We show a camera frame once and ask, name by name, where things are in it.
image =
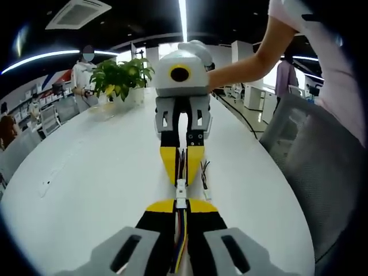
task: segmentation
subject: desk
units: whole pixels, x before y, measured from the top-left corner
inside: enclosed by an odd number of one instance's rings
[[[15,240],[43,273],[86,263],[94,247],[121,228],[134,227],[148,205],[175,197],[159,155],[151,93],[144,106],[106,121],[96,120],[91,110],[74,117],[14,174],[2,211]],[[313,275],[308,225],[279,168],[214,98],[211,113],[205,146],[213,205],[228,227],[239,227],[265,247],[274,265]],[[180,130],[185,132],[184,124]],[[204,198],[200,177],[187,192]]]

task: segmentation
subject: floor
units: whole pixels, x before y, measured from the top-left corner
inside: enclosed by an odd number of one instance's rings
[[[223,96],[223,98],[229,104],[231,104],[237,111],[239,111],[248,120],[248,122],[252,125],[257,138],[259,139],[262,136],[262,134],[265,132],[265,130],[266,130],[267,126],[268,126],[262,120],[262,112],[247,109],[244,106],[244,103],[243,103],[242,100],[237,100],[235,102],[234,99],[231,98],[231,97]],[[234,116],[237,117],[251,131],[249,125],[241,117],[241,115],[239,115],[239,113],[237,113],[235,110],[233,110],[231,107],[229,107],[228,104],[225,103],[224,101],[222,101],[221,99],[219,99],[219,101],[222,102],[224,104],[224,106],[227,109],[229,109],[231,111],[231,113],[233,113]]]

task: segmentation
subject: yellow bracket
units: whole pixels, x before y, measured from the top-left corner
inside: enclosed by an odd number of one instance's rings
[[[176,147],[160,147],[160,154],[171,184],[175,185]]]
[[[204,145],[190,145],[187,148],[187,182],[191,185],[196,178],[198,168],[200,167],[201,160],[205,154]]]

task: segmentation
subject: air conditioner vent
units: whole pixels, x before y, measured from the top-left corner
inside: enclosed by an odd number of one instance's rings
[[[111,9],[111,6],[98,0],[70,0],[47,25],[50,29],[77,30],[91,20]]]

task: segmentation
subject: pink shirt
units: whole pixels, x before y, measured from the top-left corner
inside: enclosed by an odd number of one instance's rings
[[[338,38],[322,23],[305,21],[302,14],[312,12],[300,0],[270,0],[269,15],[304,34],[319,58],[324,85],[316,104],[332,113],[365,145],[365,122],[358,84],[337,43]]]

